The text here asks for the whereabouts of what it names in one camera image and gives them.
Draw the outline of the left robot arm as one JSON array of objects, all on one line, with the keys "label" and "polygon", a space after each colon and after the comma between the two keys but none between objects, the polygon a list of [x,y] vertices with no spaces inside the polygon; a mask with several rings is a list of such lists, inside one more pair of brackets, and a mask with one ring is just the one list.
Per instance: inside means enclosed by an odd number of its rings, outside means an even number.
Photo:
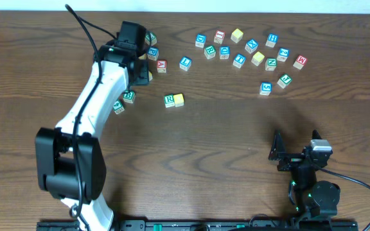
[{"label": "left robot arm", "polygon": [[35,138],[39,187],[69,207],[79,230],[112,230],[114,213],[102,190],[106,178],[100,137],[119,97],[148,85],[143,44],[107,42],[94,52],[91,75],[67,115]]}]

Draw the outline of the yellow O wooden block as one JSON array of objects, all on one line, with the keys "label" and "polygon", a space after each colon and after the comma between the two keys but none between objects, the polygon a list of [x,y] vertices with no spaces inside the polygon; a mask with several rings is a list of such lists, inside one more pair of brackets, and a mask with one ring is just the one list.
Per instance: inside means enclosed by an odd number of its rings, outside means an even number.
[{"label": "yellow O wooden block", "polygon": [[184,96],[183,94],[175,94],[173,95],[173,100],[175,103],[175,107],[181,107],[184,105]]},{"label": "yellow O wooden block", "polygon": [[261,53],[260,51],[256,52],[253,56],[252,56],[252,59],[251,59],[251,62],[255,65],[255,66],[259,66],[263,60],[265,59],[265,55],[263,53]]}]

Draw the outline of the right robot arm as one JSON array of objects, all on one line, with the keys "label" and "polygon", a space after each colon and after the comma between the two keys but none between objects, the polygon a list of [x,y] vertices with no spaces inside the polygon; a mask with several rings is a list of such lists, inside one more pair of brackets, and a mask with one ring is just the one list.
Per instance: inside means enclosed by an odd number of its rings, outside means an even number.
[{"label": "right robot arm", "polygon": [[269,160],[278,162],[278,171],[288,171],[292,181],[288,186],[288,197],[306,219],[330,218],[337,215],[340,187],[328,181],[318,181],[316,172],[327,166],[332,147],[322,139],[317,130],[312,132],[309,145],[300,153],[286,150],[281,133],[275,131]]}]

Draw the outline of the green B wooden block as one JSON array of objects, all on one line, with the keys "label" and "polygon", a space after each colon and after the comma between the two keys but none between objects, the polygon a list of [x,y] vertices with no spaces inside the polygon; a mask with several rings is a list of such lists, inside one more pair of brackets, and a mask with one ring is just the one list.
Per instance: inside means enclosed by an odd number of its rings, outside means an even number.
[{"label": "green B wooden block", "polygon": [[136,98],[136,93],[134,91],[125,92],[123,94],[123,101],[126,103],[133,104]]}]

